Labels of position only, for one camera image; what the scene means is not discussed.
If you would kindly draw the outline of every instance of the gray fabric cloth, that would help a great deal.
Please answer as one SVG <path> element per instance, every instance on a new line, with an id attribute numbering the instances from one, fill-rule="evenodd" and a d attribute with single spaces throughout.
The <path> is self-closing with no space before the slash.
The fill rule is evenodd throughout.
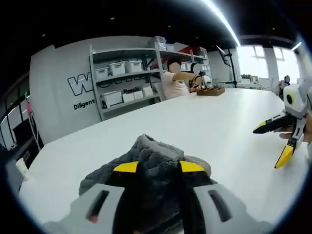
<path id="1" fill-rule="evenodd" d="M 181 149 L 157 142 L 147 135 L 141 135 L 129 152 L 87 175 L 80 184 L 79 195 L 84 194 L 96 183 L 104 184 L 117 165 L 139 161 L 148 180 L 144 184 L 140 207 L 141 226 L 137 231 L 142 234 L 154 233 L 155 230 L 157 233 L 168 233 L 182 225 L 179 205 L 173 191 L 174 186 L 171 186 L 173 169 L 177 167 L 179 160 L 196 162 L 205 169 L 208 176 L 211 175 L 211 167 L 206 161 L 184 156 Z"/>

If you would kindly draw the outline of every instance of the pink object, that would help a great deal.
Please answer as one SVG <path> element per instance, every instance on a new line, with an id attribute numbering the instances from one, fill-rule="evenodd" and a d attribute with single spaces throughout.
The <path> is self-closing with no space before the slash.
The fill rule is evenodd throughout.
<path id="1" fill-rule="evenodd" d="M 27 105 L 27 111 L 28 111 L 28 113 L 30 114 L 30 113 L 32 113 L 32 109 L 31 109 L 31 106 L 30 106 L 30 103 L 26 100 L 26 105 Z"/>

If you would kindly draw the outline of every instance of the person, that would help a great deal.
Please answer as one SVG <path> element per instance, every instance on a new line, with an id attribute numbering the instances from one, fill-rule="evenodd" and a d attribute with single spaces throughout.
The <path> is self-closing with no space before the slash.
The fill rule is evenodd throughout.
<path id="1" fill-rule="evenodd" d="M 181 72 L 181 61 L 176 58 L 168 60 L 167 65 L 168 71 L 165 72 L 161 78 L 162 89 L 166 99 L 185 96 L 196 91 L 195 85 L 188 89 L 185 82 L 198 77 L 198 74 Z M 196 82 L 200 84 L 202 82 L 202 77 L 198 77 Z"/>
<path id="2" fill-rule="evenodd" d="M 286 86 L 290 85 L 291 78 L 287 75 L 284 80 L 278 83 L 278 95 L 281 99 L 284 99 L 283 90 Z"/>

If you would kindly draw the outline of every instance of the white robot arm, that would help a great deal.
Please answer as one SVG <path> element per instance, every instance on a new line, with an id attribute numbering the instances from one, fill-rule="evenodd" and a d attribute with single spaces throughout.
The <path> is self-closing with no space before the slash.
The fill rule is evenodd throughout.
<path id="1" fill-rule="evenodd" d="M 285 109 L 278 115 L 262 122 L 253 133 L 263 134 L 274 131 L 289 124 L 293 125 L 292 137 L 288 140 L 275 168 L 284 166 L 301 145 L 306 127 L 305 116 L 312 113 L 312 82 L 292 84 L 284 88 Z"/>

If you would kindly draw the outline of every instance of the sign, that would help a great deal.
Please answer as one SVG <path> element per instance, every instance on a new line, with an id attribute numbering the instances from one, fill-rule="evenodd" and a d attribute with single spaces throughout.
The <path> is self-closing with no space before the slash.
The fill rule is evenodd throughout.
<path id="1" fill-rule="evenodd" d="M 85 74 L 80 74 L 76 77 L 70 77 L 67 79 L 67 82 L 74 94 L 74 96 L 82 95 L 83 91 L 86 93 L 93 90 L 93 84 L 91 79 L 91 72 Z"/>
<path id="2" fill-rule="evenodd" d="M 85 74 L 79 74 L 77 78 L 70 77 L 67 79 L 67 82 L 74 96 L 76 97 L 82 95 L 84 92 L 88 93 L 93 90 L 91 72 L 88 72 L 87 76 Z M 90 101 L 79 102 L 77 104 L 74 104 L 74 110 L 84 109 L 86 106 L 92 105 L 93 103 L 95 103 L 94 99 Z"/>

